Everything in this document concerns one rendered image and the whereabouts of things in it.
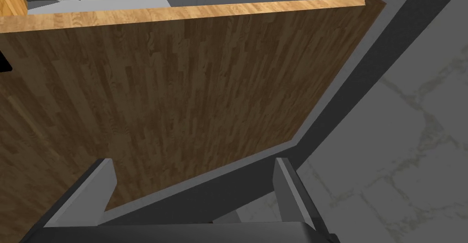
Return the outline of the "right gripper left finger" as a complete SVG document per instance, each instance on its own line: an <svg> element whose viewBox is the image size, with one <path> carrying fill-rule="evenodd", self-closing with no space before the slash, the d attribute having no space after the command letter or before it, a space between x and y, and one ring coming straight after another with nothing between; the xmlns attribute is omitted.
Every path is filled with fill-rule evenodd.
<svg viewBox="0 0 468 243"><path fill-rule="evenodd" d="M39 226L96 226L116 185L113 160L96 160L41 217Z"/></svg>

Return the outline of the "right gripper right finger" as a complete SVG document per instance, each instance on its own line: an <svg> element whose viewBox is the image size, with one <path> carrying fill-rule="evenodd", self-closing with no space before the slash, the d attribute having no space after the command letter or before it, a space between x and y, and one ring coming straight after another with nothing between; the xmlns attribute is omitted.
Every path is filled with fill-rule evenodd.
<svg viewBox="0 0 468 243"><path fill-rule="evenodd" d="M304 222L322 235L330 232L297 172L287 158L276 158L274 191L283 222Z"/></svg>

